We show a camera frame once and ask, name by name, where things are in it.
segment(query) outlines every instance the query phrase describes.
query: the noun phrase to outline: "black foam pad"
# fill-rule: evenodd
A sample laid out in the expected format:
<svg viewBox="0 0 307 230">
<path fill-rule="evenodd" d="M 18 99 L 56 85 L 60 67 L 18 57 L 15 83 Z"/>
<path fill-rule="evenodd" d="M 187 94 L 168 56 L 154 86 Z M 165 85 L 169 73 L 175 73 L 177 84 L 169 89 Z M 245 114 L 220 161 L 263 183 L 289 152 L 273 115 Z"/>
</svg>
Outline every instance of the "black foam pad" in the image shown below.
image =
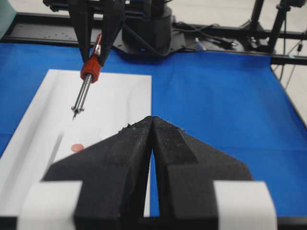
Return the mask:
<svg viewBox="0 0 307 230">
<path fill-rule="evenodd" d="M 151 125 L 147 117 L 51 165 L 44 181 L 83 181 L 74 213 L 77 229 L 89 223 L 94 229 L 119 228 L 121 216 L 136 219 L 143 214 Z"/>
<path fill-rule="evenodd" d="M 160 216 L 217 227 L 213 181 L 252 180 L 247 166 L 159 117 L 153 129 Z"/>
</svg>

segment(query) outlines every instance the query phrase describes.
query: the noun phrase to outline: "metal rod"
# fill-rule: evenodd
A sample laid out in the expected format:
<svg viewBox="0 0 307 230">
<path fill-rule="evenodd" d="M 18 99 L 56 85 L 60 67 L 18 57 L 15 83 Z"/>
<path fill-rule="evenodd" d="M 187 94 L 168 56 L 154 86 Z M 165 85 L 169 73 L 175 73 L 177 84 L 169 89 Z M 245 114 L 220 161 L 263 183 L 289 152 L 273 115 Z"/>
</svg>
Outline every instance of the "metal rod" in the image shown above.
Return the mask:
<svg viewBox="0 0 307 230">
<path fill-rule="evenodd" d="M 281 1 L 279 5 L 277 5 L 278 13 L 276 15 L 276 19 L 274 22 L 274 26 L 272 28 L 272 33 L 269 39 L 269 51 L 273 52 L 275 49 L 275 45 L 277 39 L 279 38 L 280 31 L 282 29 L 283 21 L 285 20 L 287 11 L 290 10 L 290 6 L 287 4 L 287 1 Z"/>
<path fill-rule="evenodd" d="M 90 85 L 92 83 L 93 76 L 91 74 L 86 74 L 85 79 L 83 81 L 83 84 L 81 86 L 81 89 L 79 91 L 76 103 L 73 107 L 71 107 L 71 110 L 73 111 L 73 120 L 76 118 L 77 114 L 84 111 L 84 102 L 88 93 L 88 89 L 90 88 Z"/>
<path fill-rule="evenodd" d="M 251 19 L 250 19 L 250 29 L 251 30 L 257 30 L 258 21 L 259 21 L 261 9 L 262 9 L 262 6 L 263 6 L 263 2 L 264 2 L 264 0 L 256 0 L 255 1 L 254 10 L 253 10 L 253 13 L 252 13 Z"/>
</svg>

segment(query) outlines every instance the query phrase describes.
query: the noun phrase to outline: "metal shaft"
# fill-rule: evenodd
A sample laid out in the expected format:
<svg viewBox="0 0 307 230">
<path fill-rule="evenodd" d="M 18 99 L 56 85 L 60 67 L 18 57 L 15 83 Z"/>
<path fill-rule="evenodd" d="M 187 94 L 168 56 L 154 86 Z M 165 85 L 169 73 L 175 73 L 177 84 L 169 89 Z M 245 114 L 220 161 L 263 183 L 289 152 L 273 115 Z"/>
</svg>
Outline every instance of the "metal shaft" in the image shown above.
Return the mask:
<svg viewBox="0 0 307 230">
<path fill-rule="evenodd" d="M 88 93 L 88 89 L 90 88 L 90 85 L 92 83 L 93 76 L 91 74 L 86 74 L 82 87 L 80 89 L 79 95 L 77 97 L 76 103 L 73 107 L 71 107 L 73 114 L 73 120 L 76 118 L 76 115 L 84 111 L 84 102 Z"/>
</svg>

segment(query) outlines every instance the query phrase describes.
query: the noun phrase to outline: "white tape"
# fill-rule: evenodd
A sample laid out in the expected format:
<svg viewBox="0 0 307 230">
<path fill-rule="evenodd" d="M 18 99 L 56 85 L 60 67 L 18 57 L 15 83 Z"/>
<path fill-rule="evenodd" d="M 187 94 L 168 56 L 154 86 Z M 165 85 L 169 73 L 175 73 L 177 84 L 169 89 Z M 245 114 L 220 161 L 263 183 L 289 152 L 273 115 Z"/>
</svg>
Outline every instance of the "white tape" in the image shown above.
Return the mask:
<svg viewBox="0 0 307 230">
<path fill-rule="evenodd" d="M 264 182 L 214 181 L 219 230 L 277 230 L 276 211 Z"/>
<path fill-rule="evenodd" d="M 17 230 L 75 230 L 73 214 L 81 181 L 33 185 L 18 217 Z"/>
</svg>

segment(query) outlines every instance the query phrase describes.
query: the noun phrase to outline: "black cable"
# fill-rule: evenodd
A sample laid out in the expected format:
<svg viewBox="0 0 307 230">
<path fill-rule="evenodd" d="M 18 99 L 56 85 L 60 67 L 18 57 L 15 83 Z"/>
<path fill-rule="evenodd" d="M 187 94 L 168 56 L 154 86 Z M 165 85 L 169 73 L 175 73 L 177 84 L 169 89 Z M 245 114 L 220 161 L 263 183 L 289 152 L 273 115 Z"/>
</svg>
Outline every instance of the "black cable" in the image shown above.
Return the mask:
<svg viewBox="0 0 307 230">
<path fill-rule="evenodd" d="M 203 36 L 205 36 L 205 37 L 214 39 L 214 36 L 211 36 L 211 35 L 209 35 L 209 34 L 206 34 L 206 33 L 202 32 L 202 30 L 196 28 L 194 25 L 191 25 L 191 24 L 188 24 L 188 23 L 184 23 L 184 22 L 178 22 L 178 24 L 187 25 L 187 26 L 191 27 L 193 30 L 175 29 L 175 30 L 173 30 L 173 31 L 181 31 L 181 32 L 187 32 L 187 33 L 190 33 L 190 32 L 199 32 L 201 35 L 203 35 Z"/>
<path fill-rule="evenodd" d="M 202 30 L 204 30 L 204 29 L 208 29 L 208 28 L 210 28 L 210 27 L 212 27 L 212 26 L 220 26 L 220 25 L 214 23 L 214 24 L 211 24 L 211 25 L 203 26 L 203 27 L 201 27 L 201 28 L 199 28 L 199 29 L 196 29 L 196 30 L 175 29 L 175 30 L 173 30 L 173 31 L 180 31 L 180 32 L 185 32 L 185 33 L 194 33 L 194 32 L 198 32 L 198 31 L 202 31 Z"/>
<path fill-rule="evenodd" d="M 284 33 L 286 34 L 286 32 L 287 32 L 287 13 L 284 15 Z M 283 38 L 283 55 L 285 54 L 286 54 L 286 38 Z M 279 81 L 282 81 L 283 79 L 283 70 L 284 70 L 284 65 L 280 73 Z"/>
<path fill-rule="evenodd" d="M 140 43 L 142 43 L 148 50 L 152 51 L 153 53 L 161 56 L 166 57 L 169 55 L 171 50 L 171 45 L 169 44 L 168 51 L 166 51 L 164 54 L 160 53 L 159 51 L 155 50 L 150 44 L 148 44 L 144 39 L 142 39 L 134 30 L 132 30 L 129 26 L 124 25 L 123 29 L 125 29 L 128 33 L 130 33 L 132 36 L 134 36 Z"/>
<path fill-rule="evenodd" d="M 297 48 L 297 56 L 298 56 L 298 55 L 299 55 L 299 53 L 301 52 L 302 48 L 303 48 L 303 40 L 301 40 L 301 41 L 300 41 L 300 44 L 299 44 L 299 46 L 298 46 L 298 48 Z M 296 65 L 293 65 L 293 67 L 292 67 L 292 70 L 291 70 L 290 76 L 289 76 L 289 78 L 288 78 L 288 81 L 287 81 L 287 84 L 286 84 L 285 89 L 287 89 L 287 88 L 288 88 L 288 85 L 289 85 L 290 80 L 291 80 L 291 78 L 292 78 L 292 75 L 293 75 L 293 72 L 294 72 L 294 70 L 295 70 L 295 67 L 296 67 Z"/>
<path fill-rule="evenodd" d="M 178 23 L 181 23 L 181 24 L 184 24 L 186 26 L 189 26 L 193 30 L 175 29 L 173 31 L 181 31 L 181 32 L 186 32 L 186 33 L 198 32 L 198 33 L 200 33 L 201 35 L 203 35 L 206 38 L 210 38 L 210 39 L 215 40 L 215 42 L 217 42 L 221 46 L 225 46 L 225 47 L 231 48 L 234 45 L 234 41 L 231 40 L 231 39 L 226 39 L 226 38 L 220 38 L 220 37 L 212 36 L 212 35 L 206 34 L 206 33 L 204 33 L 202 31 L 202 30 L 204 30 L 206 28 L 209 28 L 209 27 L 211 27 L 211 26 L 213 26 L 215 24 L 204 26 L 202 28 L 196 28 L 194 25 L 191 25 L 191 24 L 188 24 L 188 23 L 185 23 L 185 22 L 178 22 Z"/>
</svg>

